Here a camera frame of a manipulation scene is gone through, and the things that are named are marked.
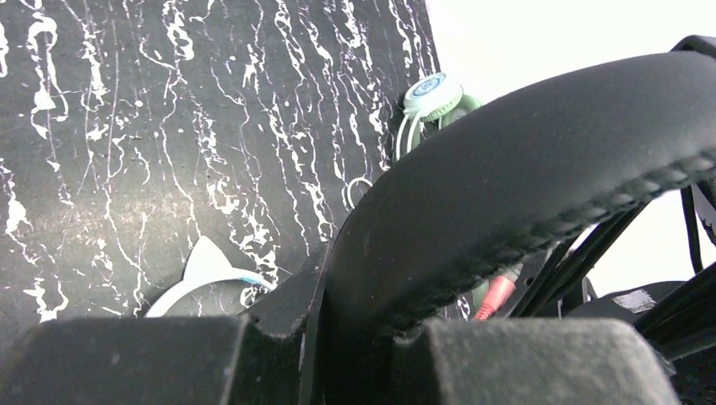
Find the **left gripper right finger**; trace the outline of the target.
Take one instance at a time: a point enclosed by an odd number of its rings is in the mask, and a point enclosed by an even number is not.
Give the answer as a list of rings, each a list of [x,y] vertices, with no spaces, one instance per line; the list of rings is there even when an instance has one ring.
[[[651,346],[623,321],[425,322],[398,339],[393,404],[677,404]]]

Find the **teal cat-ear headphones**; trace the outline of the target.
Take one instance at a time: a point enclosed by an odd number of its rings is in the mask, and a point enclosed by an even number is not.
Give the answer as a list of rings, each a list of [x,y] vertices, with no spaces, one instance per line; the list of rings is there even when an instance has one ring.
[[[278,286],[260,273],[233,267],[223,251],[209,237],[201,236],[187,258],[182,278],[163,292],[149,306],[144,316],[162,317],[194,290],[209,284],[230,281],[256,284],[268,292],[274,291]]]

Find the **green headphones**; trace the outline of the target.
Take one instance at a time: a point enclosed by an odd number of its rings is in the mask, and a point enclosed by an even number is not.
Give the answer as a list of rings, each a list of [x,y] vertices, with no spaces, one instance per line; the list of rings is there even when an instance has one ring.
[[[482,106],[453,75],[437,72],[422,78],[404,96],[403,119],[393,141],[393,162],[420,143],[420,124],[435,122],[441,130]]]

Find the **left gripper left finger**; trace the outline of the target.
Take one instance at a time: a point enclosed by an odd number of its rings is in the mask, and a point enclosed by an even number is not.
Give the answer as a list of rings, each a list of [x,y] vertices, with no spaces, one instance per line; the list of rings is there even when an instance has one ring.
[[[79,318],[27,332],[4,404],[310,404],[329,243],[233,316]]]

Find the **black headphones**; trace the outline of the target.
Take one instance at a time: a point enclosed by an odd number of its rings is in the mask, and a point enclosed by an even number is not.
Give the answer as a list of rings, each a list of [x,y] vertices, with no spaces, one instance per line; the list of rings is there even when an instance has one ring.
[[[500,269],[715,174],[715,40],[587,67],[469,113],[397,161],[335,241],[329,404],[383,404],[389,344]]]

